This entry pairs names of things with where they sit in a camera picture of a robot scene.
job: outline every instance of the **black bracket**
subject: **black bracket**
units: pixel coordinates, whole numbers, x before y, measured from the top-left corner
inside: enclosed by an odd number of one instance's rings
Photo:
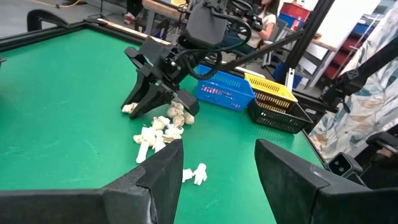
[[[55,24],[58,27],[69,27],[69,23],[65,19],[58,17],[54,13],[44,9],[34,9],[27,13],[27,31],[41,30],[43,21]]]
[[[5,62],[5,61],[6,61],[5,58],[0,57],[0,68],[1,68],[1,64],[2,64],[3,62]]]

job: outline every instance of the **green tabletop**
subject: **green tabletop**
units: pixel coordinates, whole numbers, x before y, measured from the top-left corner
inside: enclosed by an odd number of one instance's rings
[[[133,135],[167,108],[133,121],[121,113],[136,81],[123,53],[130,45],[81,30],[1,54],[1,190],[100,188],[137,166]],[[182,87],[196,84],[188,77]],[[185,126],[184,168],[203,162],[208,180],[182,185],[176,223],[275,223],[254,161],[257,138],[320,165],[302,133],[201,101]]]

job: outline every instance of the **stacked baskets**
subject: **stacked baskets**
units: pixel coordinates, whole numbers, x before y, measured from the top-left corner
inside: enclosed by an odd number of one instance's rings
[[[198,66],[200,75],[209,71],[209,67]],[[298,133],[313,123],[286,86],[248,73],[243,80],[218,71],[210,79],[198,82],[196,96],[236,111],[247,107],[254,123],[288,133]]]
[[[248,73],[245,80],[256,96],[248,105],[254,123],[294,134],[313,123],[286,86]]]

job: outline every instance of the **black basket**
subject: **black basket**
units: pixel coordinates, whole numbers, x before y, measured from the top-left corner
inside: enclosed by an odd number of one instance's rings
[[[248,112],[252,122],[270,126],[287,133],[297,134],[308,125],[313,124],[310,117],[298,103],[292,103],[286,113],[280,112],[285,110],[286,108],[280,107],[276,103],[257,98],[248,105]]]

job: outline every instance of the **black plastic part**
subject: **black plastic part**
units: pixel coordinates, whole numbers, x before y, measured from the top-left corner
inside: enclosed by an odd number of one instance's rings
[[[371,190],[263,139],[254,155],[278,224],[398,223],[397,189]]]
[[[174,223],[183,170],[182,140],[91,190],[0,191],[0,223]]]
[[[387,132],[380,132],[371,135],[367,138],[366,144],[381,148],[381,146],[377,143],[378,141],[391,147],[398,147],[398,138]]]
[[[362,174],[363,169],[350,155],[339,152],[328,164],[330,172],[340,176],[348,177],[352,173]]]
[[[226,24],[227,20],[213,16],[210,7],[197,6],[190,14],[185,35],[199,49],[215,49],[223,40]]]
[[[31,32],[35,30],[41,30],[43,21],[55,24],[56,26],[59,27],[64,27],[64,28],[69,27],[69,23],[65,19],[58,17],[54,13],[45,9],[34,9],[27,13],[26,17],[27,31]]]

